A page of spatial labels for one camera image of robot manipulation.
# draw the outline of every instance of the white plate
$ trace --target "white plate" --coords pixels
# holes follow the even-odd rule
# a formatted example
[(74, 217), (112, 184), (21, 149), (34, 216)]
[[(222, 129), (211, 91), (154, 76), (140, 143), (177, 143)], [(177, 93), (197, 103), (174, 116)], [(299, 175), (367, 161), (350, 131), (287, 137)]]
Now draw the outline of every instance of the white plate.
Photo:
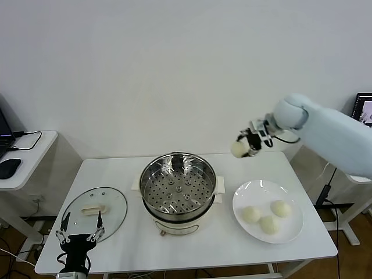
[[(276, 216), (270, 209), (274, 201), (282, 200), (291, 205), (292, 214), (287, 218)], [(260, 209), (262, 217), (272, 215), (279, 224), (280, 231), (274, 235), (265, 234), (259, 222), (248, 224), (242, 218), (242, 210), (246, 206), (256, 206)], [(234, 214), (246, 232), (255, 238), (272, 244), (287, 243), (295, 239), (303, 227), (303, 214), (301, 208), (291, 198), (291, 194), (276, 183), (266, 180), (253, 180), (241, 185), (232, 199)]]

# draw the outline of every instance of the stainless steel pot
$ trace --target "stainless steel pot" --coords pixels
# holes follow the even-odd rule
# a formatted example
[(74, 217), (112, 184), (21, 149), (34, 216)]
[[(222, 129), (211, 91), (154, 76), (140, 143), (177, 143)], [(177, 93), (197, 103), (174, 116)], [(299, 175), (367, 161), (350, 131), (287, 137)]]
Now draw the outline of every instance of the stainless steel pot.
[(186, 223), (208, 211), (214, 201), (216, 181), (206, 160), (174, 152), (147, 165), (139, 179), (139, 190), (154, 217), (169, 223)]

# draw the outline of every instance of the glass lid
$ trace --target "glass lid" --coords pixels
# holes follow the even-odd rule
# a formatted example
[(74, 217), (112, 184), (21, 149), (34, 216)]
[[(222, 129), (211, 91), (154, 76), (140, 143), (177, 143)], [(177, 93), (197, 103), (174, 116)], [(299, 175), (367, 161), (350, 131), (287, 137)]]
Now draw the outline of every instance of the glass lid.
[(62, 220), (70, 213), (66, 233), (92, 234), (95, 232), (98, 213), (101, 217), (105, 233), (101, 242), (110, 237), (120, 227), (127, 214), (127, 201), (117, 189), (100, 187), (82, 193), (65, 210)]

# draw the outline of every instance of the steamed bun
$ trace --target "steamed bun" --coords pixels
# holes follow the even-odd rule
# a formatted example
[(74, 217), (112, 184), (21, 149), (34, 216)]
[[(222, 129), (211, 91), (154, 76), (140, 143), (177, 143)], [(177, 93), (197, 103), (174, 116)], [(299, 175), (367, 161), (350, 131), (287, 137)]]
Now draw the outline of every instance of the steamed bun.
[(265, 234), (276, 234), (280, 230), (279, 222), (274, 216), (262, 217), (260, 226)]
[(260, 220), (261, 211), (255, 206), (247, 206), (242, 211), (242, 217), (247, 223), (253, 224)]
[(236, 158), (242, 158), (244, 154), (247, 153), (247, 148), (244, 146), (243, 142), (240, 141), (234, 141), (230, 148), (231, 153)]
[(270, 205), (271, 211), (278, 217), (286, 218), (292, 213), (292, 208), (284, 201), (275, 201)]

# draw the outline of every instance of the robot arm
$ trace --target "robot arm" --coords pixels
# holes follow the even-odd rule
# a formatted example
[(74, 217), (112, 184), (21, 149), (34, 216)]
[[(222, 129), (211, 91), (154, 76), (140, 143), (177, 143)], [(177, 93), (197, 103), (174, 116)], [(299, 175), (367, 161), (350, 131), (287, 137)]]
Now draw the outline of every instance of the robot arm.
[[(334, 109), (322, 108), (305, 96), (290, 95), (274, 112), (254, 120), (231, 147), (234, 156), (254, 156), (262, 144), (289, 130), (304, 145), (343, 172), (372, 179), (372, 129)], [(241, 143), (247, 138), (249, 149)]]
[[(92, 234), (73, 234), (67, 235), (70, 213), (68, 213), (60, 225), (60, 230), (56, 231), (61, 250), (64, 253), (57, 257), (57, 261), (64, 264), (64, 268), (57, 274), (56, 278), (63, 279), (86, 279), (90, 270), (90, 260), (87, 256), (88, 251), (96, 247), (97, 241), (105, 233), (101, 211), (98, 213), (96, 230)], [(66, 261), (60, 260), (66, 255)], [(88, 268), (85, 267), (85, 260), (88, 260)]]

